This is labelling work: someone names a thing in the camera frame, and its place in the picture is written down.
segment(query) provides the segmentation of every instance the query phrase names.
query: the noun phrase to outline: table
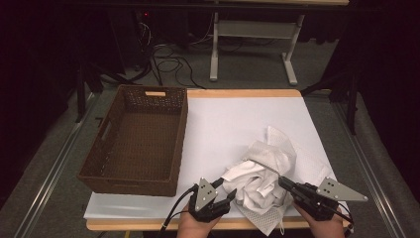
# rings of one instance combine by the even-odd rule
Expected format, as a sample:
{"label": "table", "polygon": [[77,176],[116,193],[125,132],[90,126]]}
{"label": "table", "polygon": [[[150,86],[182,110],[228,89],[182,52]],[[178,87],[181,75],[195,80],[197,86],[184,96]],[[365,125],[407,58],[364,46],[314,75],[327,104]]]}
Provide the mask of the table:
{"label": "table", "polygon": [[[248,2],[248,3],[273,3],[273,4],[299,4],[299,5],[337,5],[346,6],[349,0],[215,0],[219,2]],[[299,15],[292,23],[257,22],[257,21],[233,21],[219,20],[219,13],[214,13],[213,24],[213,51],[210,62],[210,80],[217,81],[219,67],[218,42],[219,36],[226,37],[251,37],[267,39],[289,40],[286,53],[282,53],[282,61],[286,69],[290,85],[297,85],[296,75],[291,64],[291,56],[302,28],[304,15]]]}
{"label": "table", "polygon": [[[297,90],[189,90],[188,108],[177,196],[93,192],[84,214],[88,229],[159,230],[184,191],[201,177],[209,181],[219,178],[224,168],[240,159],[250,143],[255,139],[263,140],[266,126],[276,127],[293,142],[305,145],[308,153],[331,168],[305,102]],[[218,190],[219,198],[216,200],[226,197],[223,188]],[[283,225],[286,229],[308,227],[291,207],[285,213]],[[176,228],[177,219],[174,218],[167,229]],[[233,205],[231,212],[214,229],[256,227]]]}

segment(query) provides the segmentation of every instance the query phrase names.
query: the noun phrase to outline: basket handle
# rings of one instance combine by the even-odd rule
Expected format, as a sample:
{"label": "basket handle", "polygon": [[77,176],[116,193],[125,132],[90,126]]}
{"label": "basket handle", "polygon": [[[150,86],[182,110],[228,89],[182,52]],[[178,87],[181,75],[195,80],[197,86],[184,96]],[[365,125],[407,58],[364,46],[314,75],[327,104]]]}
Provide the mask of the basket handle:
{"label": "basket handle", "polygon": [[108,179],[107,181],[113,186],[139,186],[138,181],[117,180],[117,179]]}
{"label": "basket handle", "polygon": [[161,97],[166,97],[166,92],[164,92],[164,91],[148,91],[148,90],[145,90],[145,95],[146,96],[161,96]]}

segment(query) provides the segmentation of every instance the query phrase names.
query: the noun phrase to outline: gray carpet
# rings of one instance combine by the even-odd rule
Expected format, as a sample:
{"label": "gray carpet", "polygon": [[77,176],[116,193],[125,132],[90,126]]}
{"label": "gray carpet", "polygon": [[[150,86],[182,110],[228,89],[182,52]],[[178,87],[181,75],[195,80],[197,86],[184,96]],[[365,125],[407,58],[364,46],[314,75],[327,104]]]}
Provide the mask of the gray carpet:
{"label": "gray carpet", "polygon": [[[193,69],[194,80],[206,88],[303,89],[319,80],[335,44],[298,44],[292,58],[299,82],[296,87],[290,87],[285,78],[277,50],[281,47],[284,47],[282,41],[268,46],[256,46],[254,42],[235,52],[229,52],[235,46],[223,46],[225,51],[220,53],[218,82],[208,80],[209,49],[191,48],[188,52],[175,50],[175,54],[187,58]],[[165,51],[168,49],[157,52],[157,56],[167,56]],[[172,69],[173,65],[164,62],[160,67]],[[161,77],[163,85],[179,85],[175,71],[162,72]],[[177,74],[177,79],[191,84],[186,65]],[[152,73],[138,83],[157,85]],[[52,183],[53,191],[45,201],[45,207],[42,207],[39,217],[34,217],[36,222],[28,230],[28,237],[97,237],[100,234],[89,231],[85,226],[82,216],[90,190],[75,176],[96,135],[99,124],[96,118],[105,115],[115,93],[114,89],[108,86],[102,94],[96,94],[90,100],[92,110],[74,144],[69,148],[59,178],[56,183]],[[418,203],[378,139],[363,106],[363,100],[359,97],[356,118],[358,135],[354,137],[344,125],[343,105],[331,104],[327,96],[328,91],[320,91],[305,98],[325,151],[338,180],[370,198],[367,203],[349,202],[356,221],[355,234],[352,237],[419,237],[420,231],[415,225],[420,218]],[[76,101],[72,97],[69,109],[52,125],[21,181],[0,211],[0,237],[14,237],[55,160],[60,158],[60,150],[75,126],[76,116]],[[367,164],[361,159],[362,156],[368,158],[370,170],[366,169]],[[379,209],[382,201],[388,201],[391,209]],[[136,232],[131,237],[141,235]],[[124,232],[108,232],[103,237],[124,237]]]}

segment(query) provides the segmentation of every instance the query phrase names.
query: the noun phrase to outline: metal rail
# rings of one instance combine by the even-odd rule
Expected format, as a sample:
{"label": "metal rail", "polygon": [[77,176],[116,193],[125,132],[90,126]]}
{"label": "metal rail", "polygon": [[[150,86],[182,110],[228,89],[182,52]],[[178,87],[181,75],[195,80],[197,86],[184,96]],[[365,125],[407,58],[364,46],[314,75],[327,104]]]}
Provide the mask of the metal rail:
{"label": "metal rail", "polygon": [[37,221],[40,218],[44,207],[46,206],[50,196],[53,193],[53,189],[59,180],[59,177],[65,167],[65,164],[68,161],[68,153],[71,150],[74,141],[76,140],[84,124],[85,119],[89,115],[89,112],[92,110],[98,98],[98,95],[94,95],[93,93],[91,93],[89,98],[87,99],[87,112],[84,114],[84,117],[78,123],[76,123],[73,129],[71,130],[69,136],[67,137],[64,145],[61,148],[61,151],[58,154],[58,157],[55,160],[55,163],[52,165],[52,169],[50,170],[49,174],[44,180],[44,183],[38,191],[38,194],[35,197],[30,209],[28,210],[25,218],[23,219],[18,230],[16,231],[14,236],[15,238],[30,237],[31,232],[37,224]]}
{"label": "metal rail", "polygon": [[377,206],[377,209],[379,210],[380,215],[382,216],[389,234],[394,238],[405,238],[406,236],[400,225],[400,221],[396,217],[394,210],[389,203],[388,197],[380,186],[380,183],[368,162],[368,158],[366,157],[359,143],[359,140],[354,135],[352,135],[346,124],[346,112],[344,111],[344,108],[339,103],[332,103],[331,105],[334,111],[337,113],[338,117],[341,118],[340,122],[342,123],[342,126],[345,129],[353,148],[355,149],[358,158],[357,162],[363,170],[362,174],[367,181],[367,187],[373,196],[373,200]]}
{"label": "metal rail", "polygon": [[121,1],[66,1],[67,6],[83,8],[142,8],[147,10],[182,10],[191,12],[253,12],[253,13],[297,13],[297,14],[340,14],[355,15],[375,13],[379,7],[357,9],[340,5],[298,5],[298,4],[254,4],[254,3],[143,3]]}

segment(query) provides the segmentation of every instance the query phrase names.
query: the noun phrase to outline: wooden table edge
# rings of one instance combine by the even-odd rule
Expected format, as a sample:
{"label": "wooden table edge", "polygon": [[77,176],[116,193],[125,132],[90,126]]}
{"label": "wooden table edge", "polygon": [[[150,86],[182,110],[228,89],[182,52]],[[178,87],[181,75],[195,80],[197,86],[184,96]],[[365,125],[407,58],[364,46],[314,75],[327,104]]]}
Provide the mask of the wooden table edge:
{"label": "wooden table edge", "polygon": [[296,89],[189,89],[191,98],[302,97]]}
{"label": "wooden table edge", "polygon": [[[164,219],[87,219],[86,227],[93,231],[156,231],[160,230]],[[167,230],[177,230],[178,218],[173,218]],[[348,221],[343,222],[343,227],[349,225]],[[306,229],[309,224],[301,216],[289,216],[283,218],[284,229]],[[258,230],[258,228],[247,218],[222,218],[215,230]]]}

